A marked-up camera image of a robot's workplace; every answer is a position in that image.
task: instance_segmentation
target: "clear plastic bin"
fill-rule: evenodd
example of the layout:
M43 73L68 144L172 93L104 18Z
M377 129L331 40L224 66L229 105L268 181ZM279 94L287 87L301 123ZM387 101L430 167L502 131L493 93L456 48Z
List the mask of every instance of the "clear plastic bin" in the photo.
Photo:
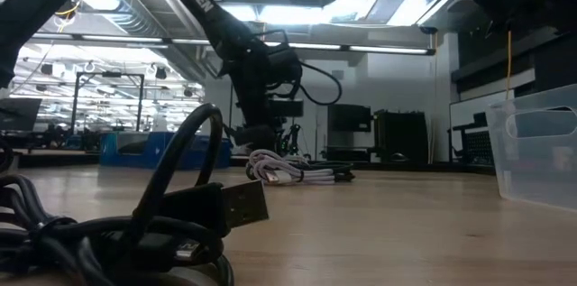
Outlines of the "clear plastic bin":
M577 209L577 85L487 110L503 198Z

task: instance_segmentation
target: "ceiling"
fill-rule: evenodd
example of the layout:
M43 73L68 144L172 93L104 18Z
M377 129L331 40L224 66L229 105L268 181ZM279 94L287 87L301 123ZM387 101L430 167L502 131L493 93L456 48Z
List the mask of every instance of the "ceiling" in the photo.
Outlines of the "ceiling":
M72 20L54 16L41 28L41 32L189 39L205 36L197 20L179 0L80 1L82 3L78 5L78 12ZM265 20L266 23L247 23L255 32L284 29L292 42L428 48L429 37L410 25L439 2L316 0L316 5L304 7L302 1L290 0L290 5L283 1L286 0L220 0L220 3L243 20ZM446 8L446 5L442 5L429 22L440 23ZM167 118L175 118L169 123L176 127L184 113L202 102L202 85L205 79L216 75L219 61L212 49L206 46L147 47L130 42L82 46L29 43L21 51L15 69L13 96L46 97L41 117L66 123L70 117L76 72L90 69L93 73L113 70L123 74L143 74L146 78L144 114L161 113ZM350 66L361 58L359 54L329 51L299 51L299 56L305 60L347 60ZM41 74L38 71L41 67L39 62L52 64L54 73ZM155 78L158 67L166 68L166 79ZM111 85L114 86L114 93L106 93L99 88ZM185 89L191 88L195 92L193 97L184 97ZM136 107L133 103L138 98L138 92L135 82L128 77L94 77L80 90L79 95L83 98L79 104L86 108L85 115L91 118L86 119L87 122L110 124L111 120L114 121L112 118L122 118L125 125L134 126ZM120 99L129 101L123 104Z

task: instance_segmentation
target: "white cable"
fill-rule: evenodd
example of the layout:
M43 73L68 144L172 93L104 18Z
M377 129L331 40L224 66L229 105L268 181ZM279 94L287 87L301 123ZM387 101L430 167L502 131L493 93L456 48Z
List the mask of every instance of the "white cable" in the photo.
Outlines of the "white cable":
M252 174L267 184L287 185L299 182L307 184L333 184L334 173L331 169L302 171L292 163L307 163L305 158L281 158L275 152L257 150L249 156L247 166Z

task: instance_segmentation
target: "robotic arm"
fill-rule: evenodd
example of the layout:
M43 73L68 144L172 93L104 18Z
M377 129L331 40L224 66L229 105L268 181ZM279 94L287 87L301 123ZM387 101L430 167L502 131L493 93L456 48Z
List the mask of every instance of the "robotic arm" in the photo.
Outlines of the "robotic arm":
M18 51L67 1L5 0L0 5L0 87L8 87L14 77ZM232 79L246 121L239 137L273 150L282 121L272 109L267 91L289 83L293 88L284 97L294 99L302 76L301 63L286 34L283 43L269 47L215 0L180 1L197 18L223 60L220 75Z

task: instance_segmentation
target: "blue bin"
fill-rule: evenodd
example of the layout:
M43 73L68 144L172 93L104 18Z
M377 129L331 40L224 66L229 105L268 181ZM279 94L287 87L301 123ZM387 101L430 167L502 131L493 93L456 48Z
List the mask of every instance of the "blue bin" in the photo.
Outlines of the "blue bin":
M115 132L102 136L100 165L154 169L166 150L174 133ZM198 135L191 147L182 155L178 169L200 169L205 161L208 136ZM218 152L216 168L228 168L231 142L224 138Z

